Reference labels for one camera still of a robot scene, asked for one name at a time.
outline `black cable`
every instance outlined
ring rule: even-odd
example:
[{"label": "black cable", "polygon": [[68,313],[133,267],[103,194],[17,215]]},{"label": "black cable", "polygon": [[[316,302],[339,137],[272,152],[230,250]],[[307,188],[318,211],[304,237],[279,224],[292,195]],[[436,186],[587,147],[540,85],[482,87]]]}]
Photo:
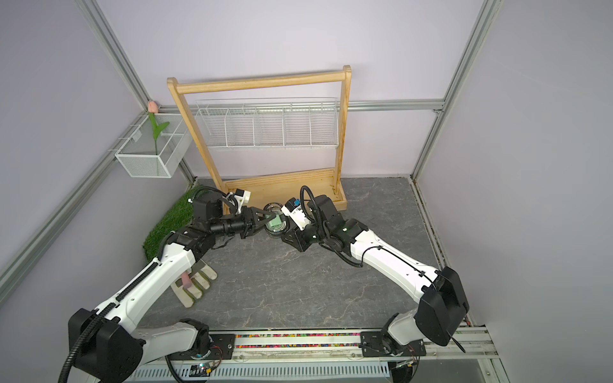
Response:
[{"label": "black cable", "polygon": [[305,200],[304,200],[305,191],[308,194],[309,198],[311,199],[311,203],[313,204],[313,214],[315,214],[315,224],[317,227],[317,236],[319,237],[318,240],[321,240],[322,235],[319,231],[324,230],[324,223],[322,222],[322,219],[321,219],[321,212],[319,211],[319,206],[317,205],[317,202],[315,202],[315,196],[313,195],[313,192],[311,192],[311,189],[309,189],[307,185],[303,185],[300,188],[300,207],[302,208],[302,211],[305,213],[305,215],[308,218],[310,218],[309,214],[307,213],[307,209],[305,208]]},{"label": "black cable", "polygon": [[212,346],[212,348],[219,350],[219,361],[217,362],[215,366],[211,367],[211,372],[213,372],[217,367],[219,367],[219,365],[221,364],[221,361],[224,358],[224,352],[221,350],[219,346]]},{"label": "black cable", "polygon": [[223,191],[221,191],[221,190],[219,190],[217,188],[214,188],[212,186],[198,185],[195,188],[194,192],[192,193],[192,198],[198,198],[198,196],[200,195],[200,192],[202,192],[203,190],[217,192],[217,193],[220,193],[221,195],[223,195],[224,197],[227,195]]},{"label": "black cable", "polygon": [[359,263],[357,263],[357,262],[353,262],[351,259],[349,259],[349,258],[345,257],[345,255],[344,255],[342,252],[337,251],[337,250],[334,250],[334,249],[332,249],[332,248],[330,248],[330,247],[328,247],[328,246],[324,245],[323,243],[320,243],[319,245],[320,245],[321,247],[323,247],[324,249],[326,249],[326,250],[329,250],[329,251],[334,252],[336,255],[338,255],[338,257],[339,257],[340,259],[342,259],[343,261],[345,261],[345,263],[347,263],[348,265],[351,265],[351,266],[353,266],[353,267],[363,267],[363,266],[364,266],[364,264],[359,264]]},{"label": "black cable", "polygon": [[159,247],[158,247],[158,260],[162,260],[162,256],[164,255],[164,248],[166,247],[166,241],[168,241],[168,238],[170,238],[171,235],[173,235],[175,232],[170,232],[168,234],[166,234],[166,236],[164,237],[164,239],[159,243]]},{"label": "black cable", "polygon": [[415,350],[413,349],[413,347],[411,347],[410,344],[407,344],[407,346],[409,346],[409,348],[413,350],[413,355],[415,355],[415,357],[417,358],[417,363],[413,367],[413,374],[411,375],[411,380],[413,380],[413,377],[415,376],[415,374],[417,374],[417,367],[419,367],[419,361],[421,360],[421,357],[417,354],[417,352],[415,352]]},{"label": "black cable", "polygon": [[428,276],[425,274],[425,271],[423,271],[423,270],[419,270],[418,268],[416,268],[415,266],[411,265],[411,264],[410,264],[409,262],[407,262],[406,260],[404,260],[404,259],[402,259],[401,257],[399,257],[398,255],[396,255],[396,254],[392,253],[391,251],[389,251],[388,249],[384,248],[384,247],[383,247],[383,246],[381,246],[381,245],[378,245],[378,246],[371,246],[371,247],[369,247],[368,249],[364,250],[364,252],[362,253],[362,262],[364,262],[364,254],[366,254],[366,252],[367,252],[368,250],[371,250],[371,249],[385,250],[385,251],[387,251],[389,254],[392,254],[394,257],[396,257],[396,258],[400,259],[402,262],[404,262],[404,263],[406,263],[407,265],[409,265],[409,266],[410,266],[410,267],[411,267],[413,270],[415,270],[416,272],[418,272],[418,273],[419,273],[419,276],[422,276],[422,277],[424,277],[425,279],[427,279],[427,280],[428,280],[428,281],[429,281],[429,282],[432,284],[432,286],[434,287],[434,289],[436,290],[436,286],[434,286],[434,282],[432,281],[432,279],[428,278]]},{"label": "black cable", "polygon": [[66,383],[68,381],[68,375],[70,374],[70,369],[72,365],[75,363],[77,359],[77,355],[81,348],[85,344],[85,342],[89,339],[89,336],[93,333],[96,327],[102,322],[103,318],[115,307],[115,303],[109,303],[91,322],[85,327],[85,330],[81,332],[81,335],[78,336],[75,343],[70,348],[68,352],[68,356],[64,361],[64,365],[62,366],[62,370],[59,373],[58,383]]},{"label": "black cable", "polygon": [[230,208],[230,213],[232,214],[236,214],[236,212],[238,211],[238,206],[237,206],[237,202],[235,199],[229,199],[228,198],[228,194],[224,193],[223,191],[213,188],[212,186],[206,186],[206,185],[200,185],[198,186],[194,192],[192,193],[192,199],[196,199],[200,196],[200,193],[202,191],[210,191],[210,192],[215,192],[215,193],[219,193],[222,196],[222,202],[228,206],[228,208]]},{"label": "black cable", "polygon": [[[155,270],[155,268],[158,267],[158,265],[159,264],[149,265],[149,267],[146,268],[145,271],[143,271],[138,277],[136,277],[135,280],[132,281],[132,283],[130,283],[130,285],[128,285],[125,289],[123,289],[117,295],[115,300],[117,302],[121,302],[123,298],[125,298],[130,291],[132,291],[136,286],[138,286],[138,284],[141,283],[143,279],[145,279],[145,277],[151,274],[151,272]],[[70,348],[70,351],[68,352],[68,356],[66,357],[66,360],[64,361],[64,365],[62,366],[62,370],[59,374],[58,383],[66,383],[68,381],[68,375],[70,374],[70,369],[72,368],[72,365],[77,359],[77,355],[81,351],[81,348],[91,338],[91,335],[96,330],[96,327],[100,324],[100,322],[102,322],[104,317],[113,308],[117,306],[118,305],[116,305],[115,302],[109,303],[100,313],[96,315],[94,319],[91,320],[91,322],[88,324],[85,330],[81,332],[81,334],[78,336],[75,343]]]},{"label": "black cable", "polygon": [[126,297],[126,295],[132,291],[136,286],[138,286],[139,283],[141,283],[143,281],[143,279],[145,279],[149,274],[151,274],[153,272],[153,270],[155,270],[156,267],[158,267],[159,264],[151,264],[149,265],[148,268],[145,269],[145,271],[143,271],[138,277],[136,277],[135,280],[132,281],[132,283],[130,283],[125,289],[123,289],[115,298],[115,300],[117,302],[121,302],[123,300],[123,298]]},{"label": "black cable", "polygon": [[453,342],[455,343],[456,346],[458,346],[458,348],[464,353],[466,354],[466,350],[464,349],[464,347],[462,347],[462,345],[460,344],[460,342],[458,342],[453,336],[451,336],[451,334],[449,332],[447,332],[447,335],[449,335],[449,337],[451,338],[451,340],[453,340]]},{"label": "black cable", "polygon": [[168,355],[165,356],[165,359],[166,359],[166,364],[168,365],[168,369],[170,370],[170,375],[172,375],[172,377],[175,378],[175,380],[178,383],[185,383],[185,381],[181,379],[179,374],[177,374],[177,372],[175,371],[175,368],[172,366],[172,363],[170,362],[170,358],[168,358]]},{"label": "black cable", "polygon": [[409,369],[406,365],[403,365],[401,367],[405,367],[405,368],[403,368],[401,370],[397,370],[397,371],[401,371],[402,375],[400,374],[400,372],[393,371],[393,370],[397,369],[398,367],[392,367],[391,368],[391,370],[392,370],[392,382],[393,383],[408,383],[413,378],[413,367],[411,367],[411,369]]},{"label": "black cable", "polygon": [[370,347],[370,346],[368,346],[368,345],[366,345],[366,344],[361,344],[361,345],[360,345],[360,347],[364,347],[364,348],[367,348],[367,349],[371,349],[372,351],[378,352],[379,354],[383,354],[383,355],[392,355],[392,353],[391,353],[391,352],[385,353],[385,352],[383,352],[383,351],[381,351],[381,350],[375,350],[374,348],[372,348],[372,347]]}]

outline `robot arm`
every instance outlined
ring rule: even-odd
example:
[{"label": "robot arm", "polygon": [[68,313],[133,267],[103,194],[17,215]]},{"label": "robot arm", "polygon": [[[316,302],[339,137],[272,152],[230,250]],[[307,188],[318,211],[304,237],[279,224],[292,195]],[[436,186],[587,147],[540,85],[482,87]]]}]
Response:
[{"label": "robot arm", "polygon": [[[381,330],[382,354],[401,355],[409,342],[423,338],[446,346],[468,312],[462,284],[453,270],[439,271],[410,258],[363,223],[343,219],[327,196],[313,197],[306,186],[301,189],[301,201],[291,199],[285,206],[271,203],[264,210],[243,206],[249,192],[210,191],[194,195],[190,225],[165,238],[158,256],[130,283],[96,309],[80,309],[71,317],[71,349],[60,383],[67,381],[72,365],[106,383],[119,383],[138,366],[159,357],[178,351],[194,357],[206,354],[211,346],[208,326],[198,321],[183,319],[156,329],[137,328],[138,323],[163,291],[213,248],[217,236],[246,238],[264,227],[269,235],[301,252],[318,243],[352,266],[369,264],[419,304],[388,320]],[[308,216],[304,191],[310,196]],[[228,203],[229,197],[236,203]],[[231,205],[230,215],[223,216],[222,203]]]},{"label": "robot arm", "polygon": [[383,354],[399,354],[405,345],[417,339],[428,338],[440,346],[454,340],[452,336],[469,310],[462,283],[454,270],[445,267],[439,271],[414,260],[380,239],[363,223],[343,219],[327,196],[313,197],[308,187],[303,186],[301,200],[304,201],[304,191],[309,193],[308,210],[313,215],[306,216],[304,202],[291,199],[282,208],[288,224],[282,233],[275,235],[299,251],[319,243],[352,266],[369,264],[398,284],[419,305],[407,313],[396,314],[383,327]]},{"label": "robot arm", "polygon": [[[80,309],[70,318],[71,349],[59,382],[67,381],[72,365],[106,383],[119,383],[138,366],[165,355],[186,351],[199,357],[209,351],[208,326],[196,320],[183,319],[163,328],[137,328],[160,295],[213,248],[216,237],[239,234],[246,238],[275,217],[269,211],[245,208],[249,192],[226,195],[216,189],[209,191],[194,194],[190,225],[167,236],[158,256],[132,281],[94,310]],[[226,203],[228,197],[236,203]],[[231,205],[230,215],[222,215],[222,202]]]}]

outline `wire basket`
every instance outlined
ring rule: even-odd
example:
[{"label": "wire basket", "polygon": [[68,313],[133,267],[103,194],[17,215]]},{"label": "wire basket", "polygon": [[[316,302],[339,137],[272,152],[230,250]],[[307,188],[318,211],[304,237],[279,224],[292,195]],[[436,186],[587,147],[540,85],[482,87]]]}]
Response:
[{"label": "wire basket", "polygon": [[334,98],[198,100],[196,121],[209,148],[336,147]]},{"label": "wire basket", "polygon": [[158,124],[169,122],[158,136],[158,152],[153,140],[153,126],[147,115],[126,138],[115,157],[132,177],[171,178],[181,162],[192,136],[180,114],[155,114]]}]

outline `green leaf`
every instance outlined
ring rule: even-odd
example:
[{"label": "green leaf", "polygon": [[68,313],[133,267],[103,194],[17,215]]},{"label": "green leaf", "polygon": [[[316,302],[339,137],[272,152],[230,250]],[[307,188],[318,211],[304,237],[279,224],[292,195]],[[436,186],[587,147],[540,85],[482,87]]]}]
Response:
[{"label": "green leaf", "polygon": [[151,122],[151,126],[153,126],[153,130],[155,130],[156,126],[158,126],[158,122],[155,120],[155,115],[149,112],[149,121]]},{"label": "green leaf", "polygon": [[170,124],[170,122],[166,121],[165,123],[162,123],[160,125],[154,126],[153,127],[153,139],[154,140],[158,140],[158,136],[159,134],[166,129],[166,127],[168,126],[168,124]]}]

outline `wooden base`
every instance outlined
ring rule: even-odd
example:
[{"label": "wooden base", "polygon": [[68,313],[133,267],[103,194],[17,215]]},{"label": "wooden base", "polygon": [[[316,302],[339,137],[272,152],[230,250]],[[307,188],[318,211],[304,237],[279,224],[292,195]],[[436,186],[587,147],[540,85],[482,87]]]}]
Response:
[{"label": "wooden base", "polygon": [[335,194],[334,168],[317,169],[306,172],[284,173],[255,178],[243,178],[241,180],[225,181],[224,185],[234,192],[236,189],[249,190],[251,198],[248,206],[264,208],[270,202],[284,204],[290,198],[300,197],[300,188],[307,185],[315,196],[325,194],[336,206],[337,210],[347,209],[347,198],[343,185],[339,183],[338,193]]}]

